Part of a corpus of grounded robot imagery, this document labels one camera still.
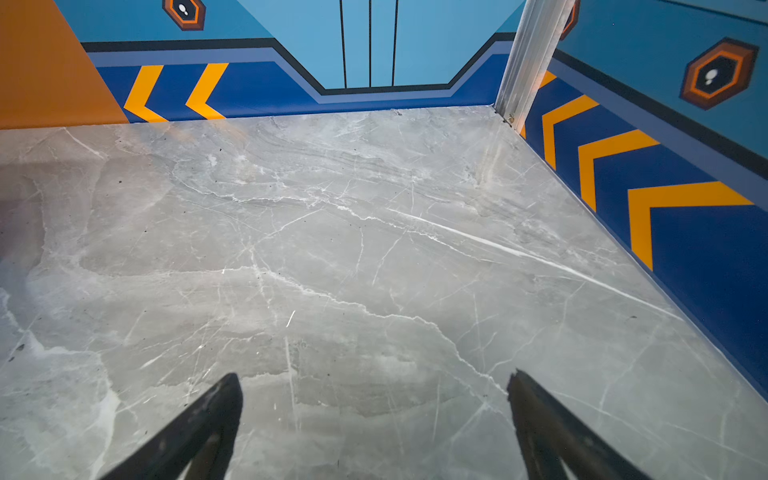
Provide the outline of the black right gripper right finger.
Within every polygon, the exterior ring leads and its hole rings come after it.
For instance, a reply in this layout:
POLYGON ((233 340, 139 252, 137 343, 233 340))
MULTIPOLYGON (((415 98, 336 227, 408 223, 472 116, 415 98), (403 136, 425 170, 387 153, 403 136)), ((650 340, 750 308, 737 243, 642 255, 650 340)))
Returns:
POLYGON ((507 394, 529 479, 649 479, 526 372, 507 394))

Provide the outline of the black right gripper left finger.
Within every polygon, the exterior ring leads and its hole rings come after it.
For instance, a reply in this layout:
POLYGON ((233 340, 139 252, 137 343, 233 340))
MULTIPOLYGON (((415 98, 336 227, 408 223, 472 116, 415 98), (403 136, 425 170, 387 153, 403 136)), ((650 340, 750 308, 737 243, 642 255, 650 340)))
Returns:
POLYGON ((224 375, 106 479, 223 479, 235 446, 243 393, 224 375))

